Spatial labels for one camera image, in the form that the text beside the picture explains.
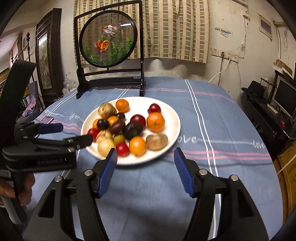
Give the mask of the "person's left hand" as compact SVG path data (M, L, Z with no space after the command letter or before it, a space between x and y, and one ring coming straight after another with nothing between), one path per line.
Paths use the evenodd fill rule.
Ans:
M2 197L18 198L21 206L30 204L32 199L32 187L35 183L34 174L26 174L22 180L22 184L12 185L8 181L1 178L1 204L3 204Z

